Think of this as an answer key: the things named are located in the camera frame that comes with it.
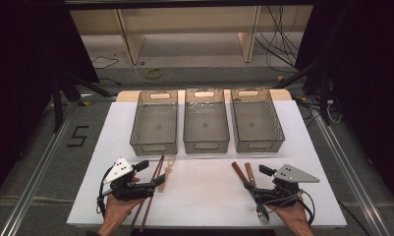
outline black tape mark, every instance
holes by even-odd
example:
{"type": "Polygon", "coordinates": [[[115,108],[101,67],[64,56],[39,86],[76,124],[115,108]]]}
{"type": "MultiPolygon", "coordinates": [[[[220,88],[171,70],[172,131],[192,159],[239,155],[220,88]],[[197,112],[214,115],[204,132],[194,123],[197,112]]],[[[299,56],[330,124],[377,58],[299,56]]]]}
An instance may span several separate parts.
{"type": "Polygon", "coordinates": [[[78,129],[86,129],[86,128],[89,128],[89,126],[77,126],[77,128],[75,128],[74,134],[72,134],[72,139],[81,139],[83,141],[81,142],[80,145],[67,145],[67,148],[82,147],[84,145],[86,136],[77,136],[77,131],[78,129]]]}

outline table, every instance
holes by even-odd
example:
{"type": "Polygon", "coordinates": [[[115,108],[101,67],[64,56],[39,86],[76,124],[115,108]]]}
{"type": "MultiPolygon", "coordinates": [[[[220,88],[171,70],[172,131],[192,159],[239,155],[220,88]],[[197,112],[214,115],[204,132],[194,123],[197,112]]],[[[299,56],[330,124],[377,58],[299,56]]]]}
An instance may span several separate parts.
{"type": "MultiPolygon", "coordinates": [[[[308,131],[295,101],[284,89],[271,91],[275,108],[286,140],[276,153],[236,153],[234,137],[230,136],[225,154],[185,154],[182,141],[184,122],[184,94],[179,90],[178,154],[163,191],[156,191],[147,217],[147,228],[239,228],[261,229],[284,226],[280,218],[270,214],[270,224],[263,226],[257,219],[255,203],[231,166],[236,161],[242,169],[250,162],[257,186],[272,189],[271,178],[258,172],[264,164],[279,169],[288,163],[320,179],[315,184],[300,184],[313,198],[316,207],[313,227],[338,228],[347,225],[339,208],[308,131]]],[[[136,156],[129,145],[138,91],[123,91],[111,105],[83,183],[68,218],[68,223],[79,227],[98,226],[101,214],[96,213],[96,197],[105,171],[120,156],[134,164],[149,159],[149,167],[140,173],[148,182],[160,156],[136,156]]],[[[229,91],[225,89],[226,99],[229,91]]],[[[230,134],[233,134],[230,107],[226,104],[230,134]]],[[[304,197],[305,203],[311,202],[304,197]]],[[[145,210],[141,211],[136,225],[141,225],[145,210]]],[[[132,216],[124,222],[131,224],[132,216]]]]}

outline person's right hand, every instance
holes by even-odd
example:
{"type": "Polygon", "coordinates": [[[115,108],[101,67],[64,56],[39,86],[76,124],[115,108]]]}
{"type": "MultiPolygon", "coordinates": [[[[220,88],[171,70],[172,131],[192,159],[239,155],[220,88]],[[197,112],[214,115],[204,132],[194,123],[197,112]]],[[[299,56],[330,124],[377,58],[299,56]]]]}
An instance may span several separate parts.
{"type": "Polygon", "coordinates": [[[296,202],[293,206],[277,207],[267,206],[274,210],[285,225],[297,236],[313,235],[307,221],[304,207],[296,202]]]}

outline human hand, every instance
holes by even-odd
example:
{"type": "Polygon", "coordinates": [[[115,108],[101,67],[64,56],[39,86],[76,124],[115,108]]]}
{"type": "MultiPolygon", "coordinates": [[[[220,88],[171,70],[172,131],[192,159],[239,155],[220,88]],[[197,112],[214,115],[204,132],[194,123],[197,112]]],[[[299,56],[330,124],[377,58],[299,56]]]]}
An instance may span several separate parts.
{"type": "Polygon", "coordinates": [[[304,207],[296,202],[293,206],[267,206],[279,215],[285,225],[297,236],[313,235],[307,221],[304,207]]]}
{"type": "MultiPolygon", "coordinates": [[[[133,177],[133,182],[138,182],[138,177],[133,177]]],[[[98,230],[98,234],[103,236],[113,235],[120,225],[126,220],[127,216],[132,212],[132,209],[143,203],[144,199],[119,201],[114,195],[107,196],[107,208],[105,210],[104,223],[98,230]]]]}

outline wooden handle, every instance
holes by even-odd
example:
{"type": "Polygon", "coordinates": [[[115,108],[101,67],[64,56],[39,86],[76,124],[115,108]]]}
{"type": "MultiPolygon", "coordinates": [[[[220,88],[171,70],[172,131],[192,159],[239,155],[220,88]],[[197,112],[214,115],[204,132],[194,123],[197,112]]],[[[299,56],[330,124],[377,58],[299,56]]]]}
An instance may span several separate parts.
{"type": "Polygon", "coordinates": [[[249,182],[248,179],[246,179],[245,174],[243,174],[243,171],[240,169],[239,165],[237,164],[236,161],[234,161],[233,163],[231,163],[231,165],[233,166],[234,170],[236,171],[236,173],[239,175],[240,179],[243,181],[243,183],[245,182],[249,182]]]}
{"type": "Polygon", "coordinates": [[[252,166],[246,162],[246,170],[248,171],[248,175],[249,175],[249,181],[251,182],[251,184],[253,184],[255,186],[255,180],[254,180],[254,175],[253,175],[253,171],[252,171],[252,166]]]}

